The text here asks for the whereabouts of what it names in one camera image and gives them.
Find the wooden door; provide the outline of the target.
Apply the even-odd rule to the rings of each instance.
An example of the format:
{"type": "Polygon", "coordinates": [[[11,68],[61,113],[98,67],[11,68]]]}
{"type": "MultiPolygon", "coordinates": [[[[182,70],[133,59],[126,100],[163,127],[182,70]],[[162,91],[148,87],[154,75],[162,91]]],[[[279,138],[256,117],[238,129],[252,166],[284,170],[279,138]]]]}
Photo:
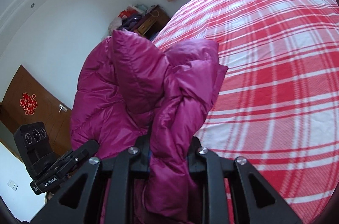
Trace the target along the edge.
{"type": "Polygon", "coordinates": [[[14,133],[21,125],[43,122],[53,151],[58,155],[63,155],[71,149],[69,129],[72,110],[67,107],[67,112],[59,113],[60,103],[67,107],[21,65],[1,102],[1,122],[11,133],[14,133]],[[34,115],[26,115],[19,105],[23,93],[36,95],[38,107],[34,115]]]}

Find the white wall switch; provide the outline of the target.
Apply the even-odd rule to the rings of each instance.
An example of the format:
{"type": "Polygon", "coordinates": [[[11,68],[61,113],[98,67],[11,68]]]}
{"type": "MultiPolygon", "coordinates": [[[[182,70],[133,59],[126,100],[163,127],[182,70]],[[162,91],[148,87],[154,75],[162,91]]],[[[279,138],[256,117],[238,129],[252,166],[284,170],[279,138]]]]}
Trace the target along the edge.
{"type": "Polygon", "coordinates": [[[18,184],[16,182],[14,182],[13,180],[9,180],[7,185],[13,189],[14,191],[17,191],[18,188],[18,184]]]}

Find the red plaid bed sheet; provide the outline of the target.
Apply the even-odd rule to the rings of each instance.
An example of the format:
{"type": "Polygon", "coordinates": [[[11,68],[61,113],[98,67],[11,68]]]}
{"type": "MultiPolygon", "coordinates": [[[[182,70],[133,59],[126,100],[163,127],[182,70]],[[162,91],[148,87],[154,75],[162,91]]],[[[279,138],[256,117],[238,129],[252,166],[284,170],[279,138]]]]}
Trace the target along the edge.
{"type": "Polygon", "coordinates": [[[225,158],[244,156],[312,223],[338,185],[336,0],[192,0],[152,43],[219,45],[228,67],[197,136],[225,158]]]}

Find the magenta puffer jacket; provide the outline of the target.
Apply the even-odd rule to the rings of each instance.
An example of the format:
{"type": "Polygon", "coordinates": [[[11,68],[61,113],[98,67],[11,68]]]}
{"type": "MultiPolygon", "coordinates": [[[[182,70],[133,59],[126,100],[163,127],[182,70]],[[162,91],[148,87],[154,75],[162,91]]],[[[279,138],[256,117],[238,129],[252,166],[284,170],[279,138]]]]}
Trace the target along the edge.
{"type": "Polygon", "coordinates": [[[137,223],[195,223],[198,186],[187,154],[217,100],[227,67],[217,42],[182,40],[159,50],[136,33],[114,31],[87,57],[70,121],[73,149],[89,140],[107,159],[150,136],[150,174],[135,182],[137,223]]]}

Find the clutter pile on desk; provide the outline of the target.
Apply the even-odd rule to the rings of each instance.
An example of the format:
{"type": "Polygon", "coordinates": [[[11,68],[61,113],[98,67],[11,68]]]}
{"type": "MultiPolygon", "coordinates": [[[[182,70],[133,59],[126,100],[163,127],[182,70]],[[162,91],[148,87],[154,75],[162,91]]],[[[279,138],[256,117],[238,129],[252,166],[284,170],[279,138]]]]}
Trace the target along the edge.
{"type": "Polygon", "coordinates": [[[147,7],[144,4],[129,5],[109,24],[107,33],[112,35],[114,30],[134,31],[142,26],[150,17],[158,18],[160,12],[157,5],[147,7]]]}

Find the wooden desk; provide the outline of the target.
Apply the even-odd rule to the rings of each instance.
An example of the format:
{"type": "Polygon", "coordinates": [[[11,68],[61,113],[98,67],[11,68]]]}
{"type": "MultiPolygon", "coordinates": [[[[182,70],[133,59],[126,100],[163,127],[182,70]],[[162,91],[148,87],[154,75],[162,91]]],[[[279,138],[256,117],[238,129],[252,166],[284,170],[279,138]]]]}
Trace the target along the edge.
{"type": "Polygon", "coordinates": [[[138,35],[153,40],[170,21],[169,15],[159,5],[154,5],[133,27],[132,31],[138,35]]]}

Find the red double happiness sticker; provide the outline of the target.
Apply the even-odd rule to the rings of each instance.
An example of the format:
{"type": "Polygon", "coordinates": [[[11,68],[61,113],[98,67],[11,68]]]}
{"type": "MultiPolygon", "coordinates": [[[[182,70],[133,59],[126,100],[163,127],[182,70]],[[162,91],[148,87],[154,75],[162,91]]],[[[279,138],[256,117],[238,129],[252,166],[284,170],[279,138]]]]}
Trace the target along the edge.
{"type": "Polygon", "coordinates": [[[36,95],[29,95],[28,93],[23,93],[22,98],[19,101],[19,105],[23,108],[26,115],[34,115],[35,110],[38,107],[36,101],[36,95]]]}

